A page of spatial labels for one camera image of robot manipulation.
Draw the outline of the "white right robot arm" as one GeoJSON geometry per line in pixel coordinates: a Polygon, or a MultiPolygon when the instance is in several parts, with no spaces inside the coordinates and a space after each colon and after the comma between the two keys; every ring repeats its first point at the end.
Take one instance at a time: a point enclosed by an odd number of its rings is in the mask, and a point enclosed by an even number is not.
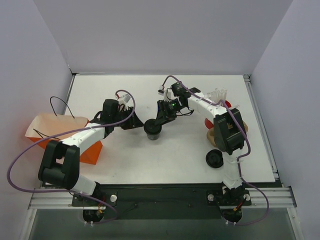
{"type": "Polygon", "coordinates": [[[222,190],[221,197],[227,204],[233,204],[240,197],[238,189],[243,185],[241,158],[250,154],[243,152],[248,146],[248,137],[240,111],[229,108],[223,99],[214,101],[210,94],[202,93],[198,88],[187,88],[181,82],[176,82],[169,88],[174,95],[167,96],[164,86],[159,88],[163,99],[157,101],[156,118],[147,120],[144,131],[150,140],[159,138],[162,126],[174,121],[181,114],[182,109],[189,113],[199,113],[213,123],[213,141],[219,160],[219,167],[223,167],[223,181],[226,187],[222,190]]]}

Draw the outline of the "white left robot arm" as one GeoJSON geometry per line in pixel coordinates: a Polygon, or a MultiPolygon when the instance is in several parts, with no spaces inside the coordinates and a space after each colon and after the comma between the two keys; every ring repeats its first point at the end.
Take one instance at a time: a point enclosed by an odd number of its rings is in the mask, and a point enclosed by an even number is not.
{"type": "Polygon", "coordinates": [[[118,100],[106,99],[102,110],[87,124],[86,130],[46,145],[38,179],[56,187],[81,193],[91,206],[100,203],[100,184],[80,175],[80,157],[97,142],[109,136],[114,128],[130,130],[143,127],[134,107],[120,109],[118,100]]]}

